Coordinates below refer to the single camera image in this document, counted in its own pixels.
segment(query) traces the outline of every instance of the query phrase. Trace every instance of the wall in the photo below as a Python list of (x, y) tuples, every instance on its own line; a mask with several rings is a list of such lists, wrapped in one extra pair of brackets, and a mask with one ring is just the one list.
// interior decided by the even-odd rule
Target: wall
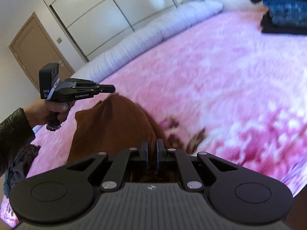
[(85, 64), (43, 0), (0, 0), (0, 122), (39, 97), (8, 47), (33, 12), (71, 67), (76, 71)]
[(0, 122), (19, 107), (27, 107), (39, 93), (8, 47), (0, 47)]

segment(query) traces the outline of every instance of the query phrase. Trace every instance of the logo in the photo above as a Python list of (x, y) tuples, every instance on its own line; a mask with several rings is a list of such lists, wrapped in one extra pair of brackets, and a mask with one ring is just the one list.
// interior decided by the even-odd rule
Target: logo
[(82, 97), (87, 97), (89, 94), (84, 94), (84, 95), (78, 95), (78, 96), (75, 96), (75, 98), (82, 98)]
[(151, 184), (147, 188), (150, 189), (151, 191), (153, 191), (154, 189), (156, 189), (156, 186)]

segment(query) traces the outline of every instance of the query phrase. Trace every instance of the black leather jacket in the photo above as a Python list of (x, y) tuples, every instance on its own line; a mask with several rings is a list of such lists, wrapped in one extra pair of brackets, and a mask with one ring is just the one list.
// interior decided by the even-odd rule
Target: black leather jacket
[(0, 176), (34, 139), (35, 134), (21, 108), (0, 124)]

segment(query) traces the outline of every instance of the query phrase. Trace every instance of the folded jeans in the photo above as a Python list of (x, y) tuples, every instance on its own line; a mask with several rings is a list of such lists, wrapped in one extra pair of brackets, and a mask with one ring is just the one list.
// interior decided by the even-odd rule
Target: folded jeans
[(277, 26), (307, 26), (307, 2), (298, 0), (264, 0), (272, 23)]

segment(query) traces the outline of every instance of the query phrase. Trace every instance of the hand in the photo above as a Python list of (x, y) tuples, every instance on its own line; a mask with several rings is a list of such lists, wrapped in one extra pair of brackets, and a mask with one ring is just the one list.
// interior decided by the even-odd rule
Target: hand
[(25, 115), (32, 128), (37, 125), (47, 124), (47, 116), (50, 112), (58, 112), (58, 120), (62, 123), (67, 119), (68, 113), (74, 103), (55, 103), (38, 99), (31, 106), (24, 109)]

